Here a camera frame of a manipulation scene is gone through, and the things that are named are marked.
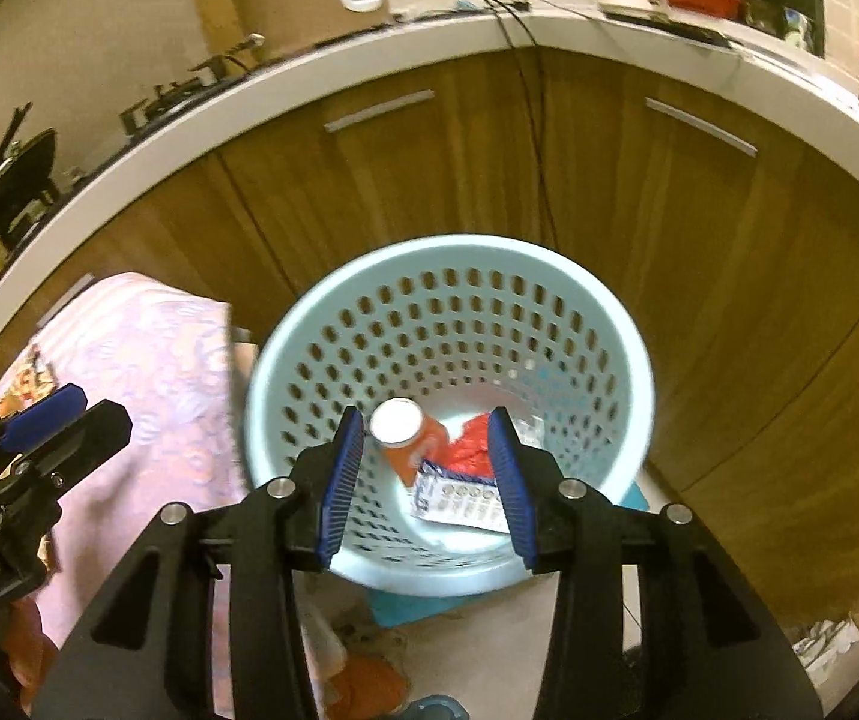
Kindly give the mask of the person hand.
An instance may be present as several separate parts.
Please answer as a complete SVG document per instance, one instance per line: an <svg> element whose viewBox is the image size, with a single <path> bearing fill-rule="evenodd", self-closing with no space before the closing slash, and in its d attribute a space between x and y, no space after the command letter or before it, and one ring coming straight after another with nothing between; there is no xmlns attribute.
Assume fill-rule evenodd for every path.
<svg viewBox="0 0 859 720"><path fill-rule="evenodd" d="M58 647L43 632L42 616L32 598L21 598L11 606L2 651L8 655L9 668L19 684L20 708L31 713L35 696L58 655Z"/></svg>

